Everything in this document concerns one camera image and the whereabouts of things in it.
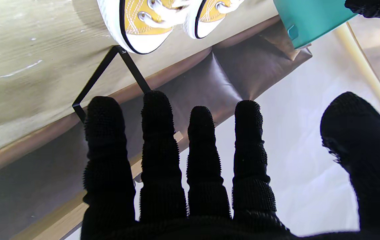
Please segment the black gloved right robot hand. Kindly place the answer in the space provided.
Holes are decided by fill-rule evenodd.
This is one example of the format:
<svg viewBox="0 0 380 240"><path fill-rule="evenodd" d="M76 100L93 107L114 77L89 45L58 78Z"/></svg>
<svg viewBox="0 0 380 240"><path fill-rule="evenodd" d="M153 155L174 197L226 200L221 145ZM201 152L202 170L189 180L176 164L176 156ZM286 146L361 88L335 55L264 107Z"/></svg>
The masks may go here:
<svg viewBox="0 0 380 240"><path fill-rule="evenodd" d="M127 158L125 122L111 97L88 105L83 174L88 204L82 240L380 240L380 114L363 98L345 92L320 123L322 144L349 174L358 202L359 231L299 237L276 214L267 175L260 105L242 100L235 108L235 154L231 215L208 108L196 106L188 127L188 196L181 185L178 144L167 96L143 97L140 220Z"/></svg>

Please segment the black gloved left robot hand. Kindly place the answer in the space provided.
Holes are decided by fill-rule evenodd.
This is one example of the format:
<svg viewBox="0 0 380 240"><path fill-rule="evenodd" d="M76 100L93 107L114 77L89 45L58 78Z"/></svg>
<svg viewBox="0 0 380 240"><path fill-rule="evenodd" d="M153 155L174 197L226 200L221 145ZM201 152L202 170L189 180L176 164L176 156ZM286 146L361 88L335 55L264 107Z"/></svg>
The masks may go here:
<svg viewBox="0 0 380 240"><path fill-rule="evenodd" d="M380 0L346 0L344 6L365 18L380 18Z"/></svg>

